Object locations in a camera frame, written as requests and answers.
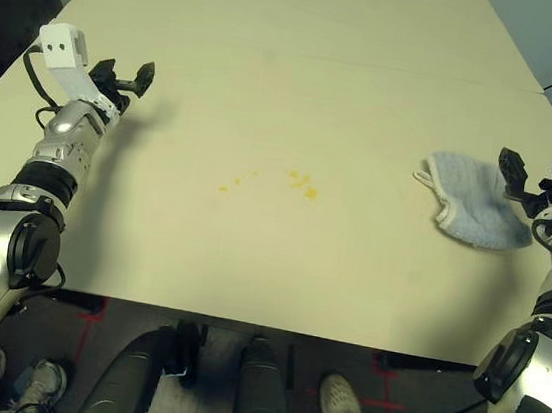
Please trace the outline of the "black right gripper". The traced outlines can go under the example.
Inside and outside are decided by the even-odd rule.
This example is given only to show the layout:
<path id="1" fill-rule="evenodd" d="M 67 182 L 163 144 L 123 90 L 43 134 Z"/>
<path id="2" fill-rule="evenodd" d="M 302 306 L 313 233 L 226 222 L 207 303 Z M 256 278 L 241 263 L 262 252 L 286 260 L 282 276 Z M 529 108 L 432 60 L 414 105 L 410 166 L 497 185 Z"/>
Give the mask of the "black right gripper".
<path id="1" fill-rule="evenodd" d="M 528 217 L 535 218 L 552 206 L 552 177 L 539 181 L 541 192 L 531 194 L 524 189 L 528 174 L 519 153 L 504 147 L 500 150 L 498 163 L 505 180 L 505 194 L 509 199 L 520 203 Z"/>

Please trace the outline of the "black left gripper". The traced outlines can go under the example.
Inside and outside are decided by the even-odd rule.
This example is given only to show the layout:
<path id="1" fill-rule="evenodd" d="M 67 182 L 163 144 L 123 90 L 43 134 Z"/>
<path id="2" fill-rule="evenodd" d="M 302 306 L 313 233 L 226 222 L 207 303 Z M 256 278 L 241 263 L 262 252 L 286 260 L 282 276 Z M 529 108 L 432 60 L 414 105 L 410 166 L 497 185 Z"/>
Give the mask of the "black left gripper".
<path id="1" fill-rule="evenodd" d="M 131 103 L 128 93 L 134 93 L 141 98 L 150 88 L 154 80 L 155 63 L 149 62 L 140 67 L 134 81 L 116 79 L 114 72 L 115 59 L 100 60 L 90 70 L 90 79 L 96 88 L 102 93 L 122 115 Z"/>

